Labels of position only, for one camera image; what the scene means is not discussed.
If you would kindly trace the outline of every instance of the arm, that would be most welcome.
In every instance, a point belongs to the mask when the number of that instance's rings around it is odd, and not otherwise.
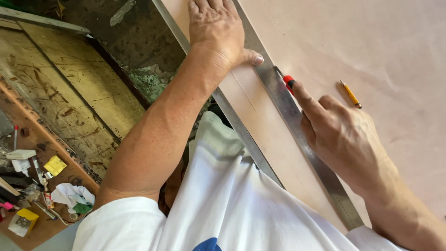
[[[299,82],[293,92],[309,146],[364,199],[373,230],[413,251],[446,250],[446,225],[404,184],[372,118],[331,96],[316,101]]]
[[[244,31],[232,1],[191,0],[189,13],[192,49],[116,150],[94,209],[126,197],[158,201],[159,190],[178,165],[211,93],[235,66],[263,63],[260,54],[244,49]]]

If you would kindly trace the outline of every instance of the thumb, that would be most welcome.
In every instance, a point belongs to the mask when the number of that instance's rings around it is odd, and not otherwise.
[[[253,50],[244,49],[244,56],[242,63],[249,63],[253,65],[261,65],[263,64],[263,57],[260,53],[257,53]]]

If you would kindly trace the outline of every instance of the green cloth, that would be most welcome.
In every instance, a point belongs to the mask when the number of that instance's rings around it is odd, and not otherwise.
[[[93,205],[85,205],[82,203],[77,203],[76,206],[73,207],[73,209],[80,214],[86,214],[88,213],[90,210],[93,209]]]

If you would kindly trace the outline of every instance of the crumpled paper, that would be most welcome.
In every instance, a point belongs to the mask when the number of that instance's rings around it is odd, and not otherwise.
[[[88,189],[84,186],[73,186],[70,183],[57,185],[56,190],[51,193],[51,199],[54,202],[68,205],[69,213],[80,213],[73,209],[78,203],[91,207],[95,204],[95,196]]]

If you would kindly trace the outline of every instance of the yellow pencil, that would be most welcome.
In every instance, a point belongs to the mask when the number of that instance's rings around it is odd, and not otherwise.
[[[358,109],[361,109],[362,106],[359,103],[359,101],[356,99],[356,97],[353,95],[353,93],[350,91],[350,88],[344,83],[344,81],[341,80],[341,85],[344,87],[344,89],[347,91],[348,96],[350,97],[351,101],[353,101],[353,103],[355,104],[355,106]]]

